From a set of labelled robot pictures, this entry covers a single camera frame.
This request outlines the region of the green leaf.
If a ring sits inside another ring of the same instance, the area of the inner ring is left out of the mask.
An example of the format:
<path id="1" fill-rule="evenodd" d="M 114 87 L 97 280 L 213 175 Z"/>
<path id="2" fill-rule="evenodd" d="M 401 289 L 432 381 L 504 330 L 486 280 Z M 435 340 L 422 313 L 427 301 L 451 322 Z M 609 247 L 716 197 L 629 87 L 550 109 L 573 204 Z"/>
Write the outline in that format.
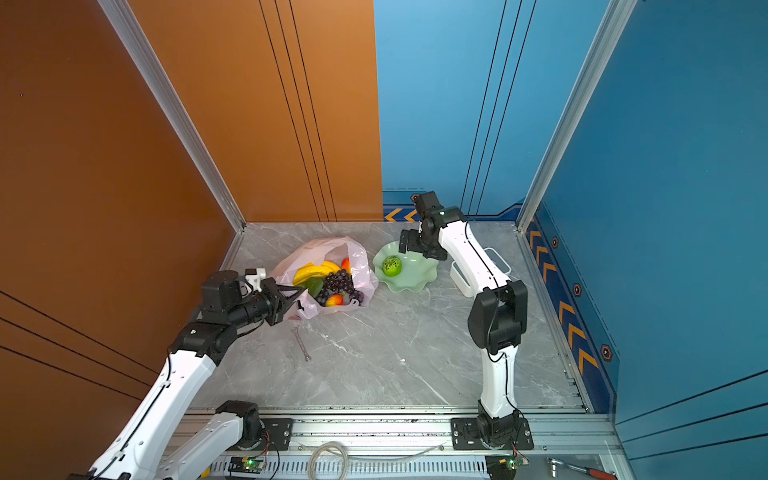
<path id="1" fill-rule="evenodd" d="M 303 283 L 303 286 L 310 296 L 316 298 L 323 291 L 324 283 L 324 277 L 311 277 Z"/>

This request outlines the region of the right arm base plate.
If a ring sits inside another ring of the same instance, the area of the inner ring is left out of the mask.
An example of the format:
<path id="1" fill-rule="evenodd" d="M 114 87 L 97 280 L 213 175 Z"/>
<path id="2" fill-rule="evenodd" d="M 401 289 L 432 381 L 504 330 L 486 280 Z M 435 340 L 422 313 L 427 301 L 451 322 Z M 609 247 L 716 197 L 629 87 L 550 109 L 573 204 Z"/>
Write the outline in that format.
<path id="1" fill-rule="evenodd" d="M 523 416 L 453 418 L 450 425 L 455 450 L 531 451 L 535 448 L 532 429 Z"/>

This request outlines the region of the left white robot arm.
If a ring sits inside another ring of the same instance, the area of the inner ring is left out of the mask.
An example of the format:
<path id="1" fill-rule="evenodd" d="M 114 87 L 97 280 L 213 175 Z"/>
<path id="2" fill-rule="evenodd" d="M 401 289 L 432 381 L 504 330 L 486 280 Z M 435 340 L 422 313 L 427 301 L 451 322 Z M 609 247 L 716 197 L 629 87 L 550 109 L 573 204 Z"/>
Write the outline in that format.
<path id="1" fill-rule="evenodd" d="M 130 420 L 85 479 L 196 479 L 226 450 L 267 441 L 256 404 L 224 402 L 208 424 L 172 455 L 164 454 L 184 414 L 229 348 L 263 325 L 280 323 L 301 286 L 258 270 L 218 271 L 201 286 L 201 304 L 169 348 L 166 363 Z"/>

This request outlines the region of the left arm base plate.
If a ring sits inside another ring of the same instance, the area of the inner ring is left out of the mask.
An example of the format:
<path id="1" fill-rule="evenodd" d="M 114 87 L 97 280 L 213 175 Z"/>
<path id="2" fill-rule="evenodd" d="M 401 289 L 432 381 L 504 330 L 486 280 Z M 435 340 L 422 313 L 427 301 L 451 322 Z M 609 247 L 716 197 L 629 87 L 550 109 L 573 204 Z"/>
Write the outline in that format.
<path id="1" fill-rule="evenodd" d="M 279 452 L 287 451 L 293 434 L 294 420 L 279 418 L 240 418 L 236 417 L 227 424 L 227 428 L 241 435 L 229 447 L 232 451 L 262 451 L 267 447 Z"/>

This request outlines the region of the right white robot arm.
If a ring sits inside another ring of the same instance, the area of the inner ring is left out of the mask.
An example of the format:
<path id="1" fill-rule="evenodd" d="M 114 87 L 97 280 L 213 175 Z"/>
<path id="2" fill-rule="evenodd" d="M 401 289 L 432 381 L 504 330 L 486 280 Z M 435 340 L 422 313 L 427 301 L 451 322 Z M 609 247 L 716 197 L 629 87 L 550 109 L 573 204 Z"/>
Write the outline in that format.
<path id="1" fill-rule="evenodd" d="M 480 439 L 490 448 L 531 450 L 531 428 L 514 393 L 515 360 L 527 331 L 528 289 L 496 265 L 459 208 L 442 206 L 432 192 L 413 201 L 419 227 L 401 233 L 399 251 L 450 259 L 454 282 L 473 300 L 467 328 L 482 360 Z"/>

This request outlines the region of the yellow banana bunch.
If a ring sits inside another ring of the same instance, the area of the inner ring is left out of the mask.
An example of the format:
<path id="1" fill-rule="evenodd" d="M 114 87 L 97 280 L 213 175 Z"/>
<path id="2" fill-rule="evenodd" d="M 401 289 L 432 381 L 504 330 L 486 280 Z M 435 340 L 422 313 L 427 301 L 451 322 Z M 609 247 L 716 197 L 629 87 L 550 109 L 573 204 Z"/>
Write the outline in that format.
<path id="1" fill-rule="evenodd" d="M 293 285 L 298 286 L 312 278 L 325 278 L 331 274 L 338 273 L 341 267 L 336 263 L 324 261 L 320 265 L 308 263 L 299 268 L 293 278 Z"/>

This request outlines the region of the red yellow mango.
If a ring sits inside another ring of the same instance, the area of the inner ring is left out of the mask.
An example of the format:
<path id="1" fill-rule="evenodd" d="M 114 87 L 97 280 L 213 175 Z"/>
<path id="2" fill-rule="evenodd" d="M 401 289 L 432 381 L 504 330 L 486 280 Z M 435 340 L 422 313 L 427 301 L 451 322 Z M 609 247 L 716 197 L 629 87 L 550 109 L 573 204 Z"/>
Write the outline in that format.
<path id="1" fill-rule="evenodd" d="M 334 294 L 331 295 L 325 303 L 326 307 L 336 307 L 336 306 L 344 306 L 345 305 L 345 297 L 342 294 Z"/>

